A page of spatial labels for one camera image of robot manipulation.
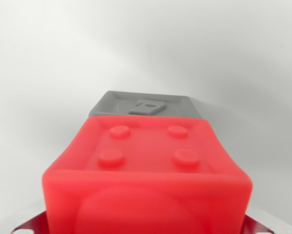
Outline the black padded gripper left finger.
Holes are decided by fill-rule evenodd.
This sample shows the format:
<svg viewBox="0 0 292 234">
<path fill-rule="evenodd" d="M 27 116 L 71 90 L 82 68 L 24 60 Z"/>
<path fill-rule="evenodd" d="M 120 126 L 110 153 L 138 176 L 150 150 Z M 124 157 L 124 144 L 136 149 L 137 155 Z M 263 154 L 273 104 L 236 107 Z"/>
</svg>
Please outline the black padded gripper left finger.
<svg viewBox="0 0 292 234">
<path fill-rule="evenodd" d="M 13 234 L 47 234 L 48 222 L 44 204 L 33 204 L 15 215 Z"/>
</svg>

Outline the black padded gripper right finger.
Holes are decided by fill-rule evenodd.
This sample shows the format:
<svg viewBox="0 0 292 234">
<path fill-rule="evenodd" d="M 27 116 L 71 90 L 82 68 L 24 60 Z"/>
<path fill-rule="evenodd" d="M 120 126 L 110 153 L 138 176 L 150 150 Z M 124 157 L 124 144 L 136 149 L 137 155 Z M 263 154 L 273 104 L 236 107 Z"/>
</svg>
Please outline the black padded gripper right finger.
<svg viewBox="0 0 292 234">
<path fill-rule="evenodd" d="M 279 219 L 267 214 L 247 214 L 243 222 L 244 234 L 275 234 Z"/>
</svg>

